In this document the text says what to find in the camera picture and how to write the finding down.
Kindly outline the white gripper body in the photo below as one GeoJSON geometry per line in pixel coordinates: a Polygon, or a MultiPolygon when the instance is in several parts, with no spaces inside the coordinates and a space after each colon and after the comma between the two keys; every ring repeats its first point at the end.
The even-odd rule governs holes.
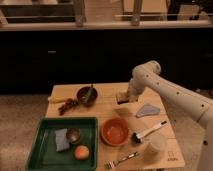
{"type": "Polygon", "coordinates": [[[127,97],[129,102],[137,102],[140,95],[140,90],[130,81],[127,89],[127,97]]]}

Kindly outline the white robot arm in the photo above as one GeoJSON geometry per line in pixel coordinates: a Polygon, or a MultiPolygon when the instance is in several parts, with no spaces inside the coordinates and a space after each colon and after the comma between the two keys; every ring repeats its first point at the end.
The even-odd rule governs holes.
{"type": "Polygon", "coordinates": [[[146,87],[185,110],[205,129],[197,171],[213,171],[213,99],[204,97],[159,76],[161,66],[149,61],[136,66],[127,89],[130,102],[138,100],[146,87]]]}

